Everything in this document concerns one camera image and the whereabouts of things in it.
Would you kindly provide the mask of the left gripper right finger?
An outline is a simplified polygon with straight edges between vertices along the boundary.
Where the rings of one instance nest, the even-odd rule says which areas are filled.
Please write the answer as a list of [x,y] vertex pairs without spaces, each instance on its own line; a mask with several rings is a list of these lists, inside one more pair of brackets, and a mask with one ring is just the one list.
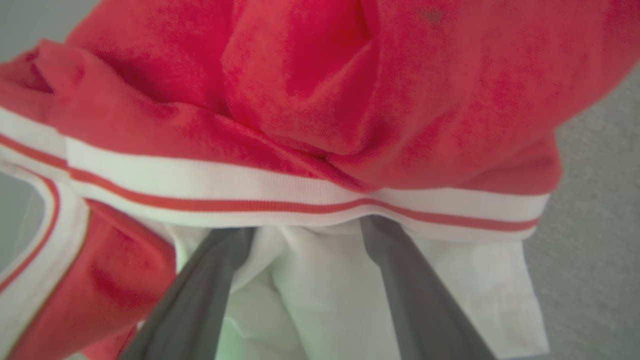
[[379,267],[403,360],[493,360],[482,336],[402,226],[359,221],[366,253]]

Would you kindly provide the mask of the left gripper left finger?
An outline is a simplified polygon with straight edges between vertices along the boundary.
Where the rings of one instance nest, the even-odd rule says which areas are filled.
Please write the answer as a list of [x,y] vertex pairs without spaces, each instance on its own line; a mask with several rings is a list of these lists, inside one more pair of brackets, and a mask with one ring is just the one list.
[[213,360],[233,276],[255,228],[215,228],[199,244],[121,360]]

